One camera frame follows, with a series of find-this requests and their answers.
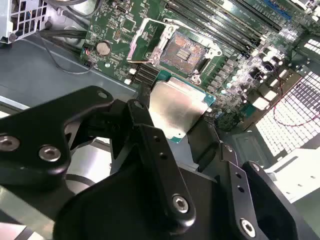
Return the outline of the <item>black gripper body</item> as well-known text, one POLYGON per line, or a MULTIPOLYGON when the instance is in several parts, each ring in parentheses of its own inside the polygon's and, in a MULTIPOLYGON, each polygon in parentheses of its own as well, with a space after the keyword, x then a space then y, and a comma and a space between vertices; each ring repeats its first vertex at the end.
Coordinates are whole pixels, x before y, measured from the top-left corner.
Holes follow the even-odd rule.
POLYGON ((143 167, 133 163, 77 194, 62 208, 55 240, 233 240, 215 180, 180 169, 196 209, 194 224, 171 234, 143 167))

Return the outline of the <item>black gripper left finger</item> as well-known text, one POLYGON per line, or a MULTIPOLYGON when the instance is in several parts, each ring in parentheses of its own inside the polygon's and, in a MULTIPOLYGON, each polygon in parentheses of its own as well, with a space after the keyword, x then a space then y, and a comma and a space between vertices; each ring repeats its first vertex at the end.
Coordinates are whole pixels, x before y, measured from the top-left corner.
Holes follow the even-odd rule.
POLYGON ((72 151, 108 138, 117 173, 141 164, 168 227, 190 227, 196 209, 163 131, 139 100, 115 100, 88 86, 0 121, 0 184, 19 200, 57 216, 73 196, 64 190, 72 151))

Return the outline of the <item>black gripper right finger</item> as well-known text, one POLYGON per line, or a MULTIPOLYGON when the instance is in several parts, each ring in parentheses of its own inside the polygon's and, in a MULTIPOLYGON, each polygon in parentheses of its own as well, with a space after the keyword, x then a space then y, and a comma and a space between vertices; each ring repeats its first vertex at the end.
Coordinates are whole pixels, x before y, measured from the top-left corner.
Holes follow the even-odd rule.
POLYGON ((187 186, 196 237, 208 240, 298 240, 301 218, 256 163, 239 163, 215 128, 200 119, 187 133, 197 169, 187 186))

